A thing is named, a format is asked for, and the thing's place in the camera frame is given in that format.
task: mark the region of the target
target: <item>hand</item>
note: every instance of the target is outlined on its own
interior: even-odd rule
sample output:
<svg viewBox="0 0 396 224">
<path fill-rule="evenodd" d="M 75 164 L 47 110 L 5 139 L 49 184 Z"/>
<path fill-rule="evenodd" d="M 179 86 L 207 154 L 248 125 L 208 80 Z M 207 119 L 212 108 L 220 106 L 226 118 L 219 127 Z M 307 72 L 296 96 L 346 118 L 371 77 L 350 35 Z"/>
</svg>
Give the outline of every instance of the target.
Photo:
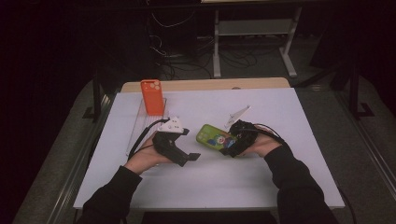
<svg viewBox="0 0 396 224">
<path fill-rule="evenodd" d="M 270 130 L 264 129 L 260 126 L 256 126 L 256 128 L 271 133 Z M 259 133 L 253 145 L 248 147 L 244 152 L 241 153 L 241 155 L 244 156 L 248 153 L 257 153 L 260 157 L 265 157 L 270 151 L 280 146 L 282 145 L 278 143 L 274 138 Z"/>
<path fill-rule="evenodd" d="M 139 149 L 132 158 L 125 163 L 124 166 L 126 168 L 138 175 L 141 175 L 143 172 L 157 164 L 172 163 L 165 156 L 155 150 L 152 143 L 152 138 L 155 133 L 152 134 L 151 137 L 142 145 L 141 149 Z"/>
</svg>

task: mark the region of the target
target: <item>smartphone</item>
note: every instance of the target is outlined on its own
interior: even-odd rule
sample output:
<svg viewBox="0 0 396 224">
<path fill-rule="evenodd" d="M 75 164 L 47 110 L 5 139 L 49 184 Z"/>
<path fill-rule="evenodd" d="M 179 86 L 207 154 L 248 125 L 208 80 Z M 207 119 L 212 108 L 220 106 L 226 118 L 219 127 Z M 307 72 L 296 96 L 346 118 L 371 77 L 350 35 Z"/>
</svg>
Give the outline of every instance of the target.
<svg viewBox="0 0 396 224">
<path fill-rule="evenodd" d="M 148 115 L 161 116 L 164 111 L 163 89 L 158 79 L 144 79 L 140 82 L 143 100 Z"/>
<path fill-rule="evenodd" d="M 206 147 L 221 150 L 232 146 L 236 141 L 236 137 L 210 124 L 204 124 L 196 135 L 196 141 Z"/>
</svg>

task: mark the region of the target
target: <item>white table leg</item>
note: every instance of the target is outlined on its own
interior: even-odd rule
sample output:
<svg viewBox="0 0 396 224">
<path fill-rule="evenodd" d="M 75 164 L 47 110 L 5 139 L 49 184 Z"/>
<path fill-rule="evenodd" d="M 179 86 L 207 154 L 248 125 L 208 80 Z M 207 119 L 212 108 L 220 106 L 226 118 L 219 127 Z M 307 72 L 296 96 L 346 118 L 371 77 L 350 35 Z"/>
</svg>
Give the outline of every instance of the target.
<svg viewBox="0 0 396 224">
<path fill-rule="evenodd" d="M 292 64 L 292 62 L 290 60 L 290 57 L 289 57 L 289 49 L 290 49 L 290 46 L 291 46 L 291 41 L 294 38 L 294 34 L 295 34 L 295 31 L 296 31 L 296 28 L 297 28 L 298 20 L 299 20 L 300 15 L 301 15 L 301 10 L 302 10 L 301 7 L 297 7 L 296 8 L 293 20 L 292 20 L 292 22 L 290 24 L 287 41 L 286 41 L 286 43 L 285 43 L 285 45 L 283 47 L 279 48 L 280 55 L 282 56 L 282 59 L 283 59 L 283 63 L 285 64 L 286 69 L 288 70 L 288 73 L 289 73 L 290 77 L 297 77 L 296 70 L 294 69 L 294 66 L 293 66 L 293 64 Z"/>
<path fill-rule="evenodd" d="M 213 78 L 221 78 L 219 59 L 219 11 L 215 15 L 215 52 L 213 53 Z"/>
</svg>

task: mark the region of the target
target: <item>green phone case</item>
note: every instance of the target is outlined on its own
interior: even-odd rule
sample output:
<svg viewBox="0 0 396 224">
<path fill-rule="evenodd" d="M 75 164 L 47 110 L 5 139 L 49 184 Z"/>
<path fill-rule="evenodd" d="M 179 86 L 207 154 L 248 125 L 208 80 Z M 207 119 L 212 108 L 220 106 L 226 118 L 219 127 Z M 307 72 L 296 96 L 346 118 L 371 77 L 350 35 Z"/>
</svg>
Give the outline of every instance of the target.
<svg viewBox="0 0 396 224">
<path fill-rule="evenodd" d="M 235 143 L 236 138 L 221 129 L 205 124 L 198 132 L 196 140 L 206 147 L 220 150 L 225 147 L 230 147 Z"/>
</svg>

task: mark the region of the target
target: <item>small white object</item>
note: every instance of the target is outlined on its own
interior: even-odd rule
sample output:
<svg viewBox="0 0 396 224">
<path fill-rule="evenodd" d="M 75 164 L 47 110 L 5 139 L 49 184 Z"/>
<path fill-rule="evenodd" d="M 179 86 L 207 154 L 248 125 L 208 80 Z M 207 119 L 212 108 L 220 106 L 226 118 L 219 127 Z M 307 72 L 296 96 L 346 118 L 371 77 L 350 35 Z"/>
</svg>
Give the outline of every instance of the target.
<svg viewBox="0 0 396 224">
<path fill-rule="evenodd" d="M 227 124 L 225 124 L 224 127 L 226 129 L 230 128 L 231 125 L 233 125 L 235 122 L 237 122 L 242 117 L 242 115 L 244 115 L 245 112 L 247 112 L 250 108 L 251 108 L 251 106 L 248 105 L 246 108 L 243 108 L 242 110 L 239 110 L 238 112 L 236 112 L 234 114 L 231 114 L 230 118 L 228 119 Z"/>
<path fill-rule="evenodd" d="M 184 129 L 178 117 L 174 117 L 158 128 L 158 132 L 163 133 L 183 133 Z"/>
</svg>

